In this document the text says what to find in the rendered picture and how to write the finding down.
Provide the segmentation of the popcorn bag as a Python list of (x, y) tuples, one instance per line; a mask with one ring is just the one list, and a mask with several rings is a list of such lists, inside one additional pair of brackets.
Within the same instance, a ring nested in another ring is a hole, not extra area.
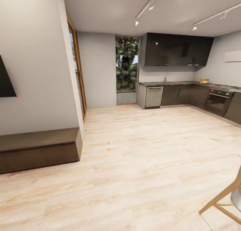
[(200, 82), (201, 84), (207, 84), (209, 81), (209, 79), (206, 79), (206, 78), (200, 78)]

